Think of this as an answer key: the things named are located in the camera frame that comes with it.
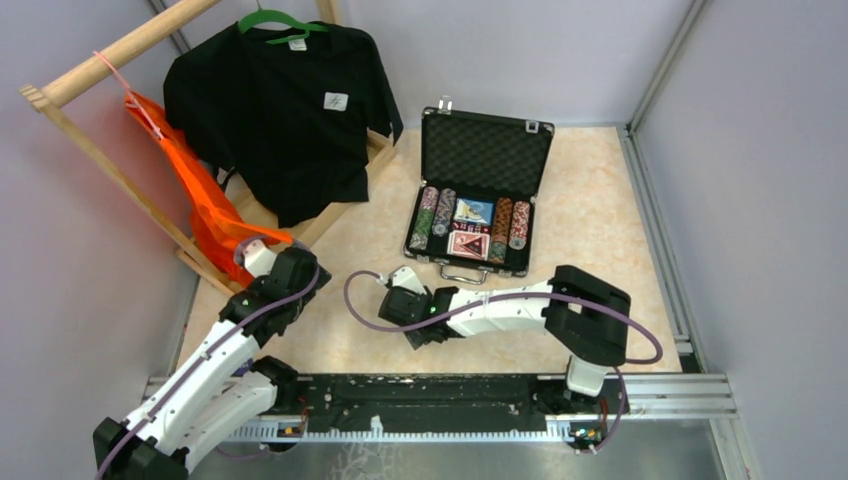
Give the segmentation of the red black triangle marker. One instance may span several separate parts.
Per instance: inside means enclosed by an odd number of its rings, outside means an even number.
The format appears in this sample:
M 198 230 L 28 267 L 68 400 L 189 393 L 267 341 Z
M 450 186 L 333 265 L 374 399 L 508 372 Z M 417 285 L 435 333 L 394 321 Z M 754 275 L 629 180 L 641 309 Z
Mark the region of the red black triangle marker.
M 485 261 L 489 252 L 489 237 L 486 235 L 463 237 L 458 244 L 459 251 L 468 258 Z

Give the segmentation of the black aluminium poker case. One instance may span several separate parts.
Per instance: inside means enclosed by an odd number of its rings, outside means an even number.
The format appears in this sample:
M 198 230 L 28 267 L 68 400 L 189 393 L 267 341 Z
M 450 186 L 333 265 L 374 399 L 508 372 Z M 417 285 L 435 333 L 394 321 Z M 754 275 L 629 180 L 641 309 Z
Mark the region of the black aluminium poker case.
M 403 254 L 440 268 L 447 266 L 477 270 L 482 279 L 490 275 L 524 277 L 532 251 L 534 215 L 547 159 L 555 135 L 552 123 L 511 118 L 452 108 L 448 98 L 436 106 L 423 109 L 421 115 L 420 185 L 415 210 L 410 220 Z M 531 206 L 527 244 L 522 250 L 507 248 L 503 264 L 477 261 L 447 254 L 452 231 L 461 230 L 492 235 L 490 226 L 457 222 L 453 219 L 448 232 L 435 236 L 430 232 L 425 249 L 410 249 L 416 211 L 423 189 L 432 186 L 440 191 L 450 188 L 458 198 L 492 202 L 509 198 L 529 202 Z

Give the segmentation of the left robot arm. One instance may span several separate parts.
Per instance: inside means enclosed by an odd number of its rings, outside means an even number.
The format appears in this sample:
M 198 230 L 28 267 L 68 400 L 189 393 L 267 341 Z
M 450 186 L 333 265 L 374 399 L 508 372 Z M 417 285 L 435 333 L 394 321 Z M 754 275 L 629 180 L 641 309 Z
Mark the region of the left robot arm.
M 253 281 L 231 296 L 201 345 L 144 403 L 93 433 L 99 479 L 185 479 L 231 433 L 274 408 L 301 411 L 298 373 L 259 350 L 331 278 L 299 245 L 242 250 Z

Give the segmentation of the blue playing card box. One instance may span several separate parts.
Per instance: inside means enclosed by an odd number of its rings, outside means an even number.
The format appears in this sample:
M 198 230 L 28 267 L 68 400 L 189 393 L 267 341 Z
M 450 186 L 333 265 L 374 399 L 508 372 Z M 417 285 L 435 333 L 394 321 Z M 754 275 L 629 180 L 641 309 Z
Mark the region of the blue playing card box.
M 490 226 L 495 206 L 492 202 L 458 198 L 453 219 L 457 222 Z

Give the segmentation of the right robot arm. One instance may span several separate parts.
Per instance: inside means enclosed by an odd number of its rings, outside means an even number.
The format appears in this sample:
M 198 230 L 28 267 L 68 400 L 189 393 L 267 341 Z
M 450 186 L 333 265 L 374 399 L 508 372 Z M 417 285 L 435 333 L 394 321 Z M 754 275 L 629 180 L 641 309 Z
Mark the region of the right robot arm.
M 408 267 L 393 272 L 378 316 L 397 327 L 414 348 L 484 333 L 542 331 L 570 353 L 561 406 L 601 412 L 605 376 L 625 362 L 631 297 L 575 266 L 529 286 L 471 290 L 424 286 Z

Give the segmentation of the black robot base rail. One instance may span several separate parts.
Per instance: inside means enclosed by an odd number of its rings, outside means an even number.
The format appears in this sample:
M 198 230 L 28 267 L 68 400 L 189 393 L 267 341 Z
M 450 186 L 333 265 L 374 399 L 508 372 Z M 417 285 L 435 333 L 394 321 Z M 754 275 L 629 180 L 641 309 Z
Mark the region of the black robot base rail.
M 598 396 L 571 391 L 562 375 L 313 374 L 289 380 L 271 415 L 305 420 L 309 433 L 536 433 L 549 418 L 585 415 L 611 425 L 630 405 L 617 378 Z

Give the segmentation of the clear round button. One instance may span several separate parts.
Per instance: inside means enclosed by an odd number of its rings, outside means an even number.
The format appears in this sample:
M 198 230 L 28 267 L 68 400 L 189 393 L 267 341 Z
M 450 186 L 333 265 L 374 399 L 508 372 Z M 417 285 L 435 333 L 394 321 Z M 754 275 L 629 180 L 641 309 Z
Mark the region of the clear round button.
M 464 201 L 462 208 L 457 211 L 457 217 L 468 223 L 489 225 L 492 209 L 493 205 L 488 202 Z

